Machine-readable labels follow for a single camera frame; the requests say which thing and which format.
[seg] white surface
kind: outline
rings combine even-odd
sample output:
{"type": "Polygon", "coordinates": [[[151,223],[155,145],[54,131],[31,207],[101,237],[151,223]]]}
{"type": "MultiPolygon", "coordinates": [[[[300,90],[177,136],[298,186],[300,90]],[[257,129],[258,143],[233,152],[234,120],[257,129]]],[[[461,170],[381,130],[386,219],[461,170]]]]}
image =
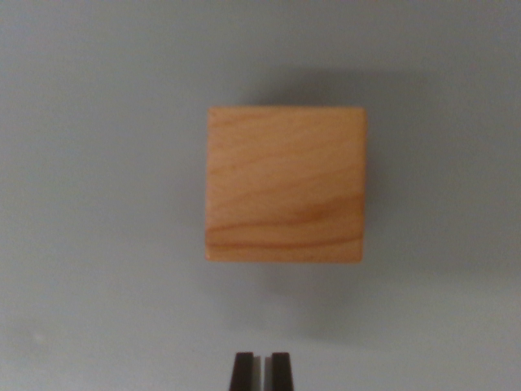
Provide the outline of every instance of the white surface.
{"type": "Polygon", "coordinates": [[[521,384],[521,3],[3,2],[0,389],[521,384]],[[204,260],[206,109],[361,104],[359,266],[204,260]]]}

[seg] black object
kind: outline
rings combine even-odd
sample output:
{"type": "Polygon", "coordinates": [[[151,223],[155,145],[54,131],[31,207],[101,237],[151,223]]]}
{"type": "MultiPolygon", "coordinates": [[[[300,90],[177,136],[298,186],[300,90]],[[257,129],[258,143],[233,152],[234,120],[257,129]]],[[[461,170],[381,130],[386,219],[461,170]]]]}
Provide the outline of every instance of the black object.
{"type": "Polygon", "coordinates": [[[293,391],[293,376],[289,353],[271,355],[271,391],[293,391]]]}
{"type": "Polygon", "coordinates": [[[235,355],[234,372],[231,376],[230,391],[252,391],[253,353],[235,355]]]}
{"type": "MultiPolygon", "coordinates": [[[[230,391],[254,390],[254,357],[252,352],[237,353],[235,355],[234,371],[231,376],[230,391]]],[[[270,376],[266,373],[264,391],[293,391],[293,376],[289,353],[273,353],[270,360],[270,376]]]]}

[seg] wood grain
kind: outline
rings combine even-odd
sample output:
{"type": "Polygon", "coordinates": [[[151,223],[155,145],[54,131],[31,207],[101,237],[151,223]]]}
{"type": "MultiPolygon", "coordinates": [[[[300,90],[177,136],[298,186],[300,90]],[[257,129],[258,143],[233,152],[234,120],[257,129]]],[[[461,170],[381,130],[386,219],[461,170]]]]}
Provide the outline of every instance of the wood grain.
{"type": "Polygon", "coordinates": [[[206,258],[360,261],[366,128],[363,108],[210,108],[206,258]]]}

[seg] wooden block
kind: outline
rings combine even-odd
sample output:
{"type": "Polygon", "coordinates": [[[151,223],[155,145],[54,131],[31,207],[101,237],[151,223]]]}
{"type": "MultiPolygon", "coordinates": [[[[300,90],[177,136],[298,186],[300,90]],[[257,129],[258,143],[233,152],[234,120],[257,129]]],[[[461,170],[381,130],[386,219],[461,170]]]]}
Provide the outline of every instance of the wooden block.
{"type": "Polygon", "coordinates": [[[366,128],[363,108],[210,108],[206,258],[360,261],[366,128]]]}

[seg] wooden cube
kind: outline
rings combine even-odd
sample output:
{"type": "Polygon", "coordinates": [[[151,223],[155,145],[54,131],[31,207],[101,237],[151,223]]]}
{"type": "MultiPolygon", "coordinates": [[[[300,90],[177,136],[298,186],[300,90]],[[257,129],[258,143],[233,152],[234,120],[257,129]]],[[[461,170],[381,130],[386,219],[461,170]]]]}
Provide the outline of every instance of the wooden cube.
{"type": "Polygon", "coordinates": [[[208,116],[207,259],[361,260],[363,108],[215,107],[208,116]]]}

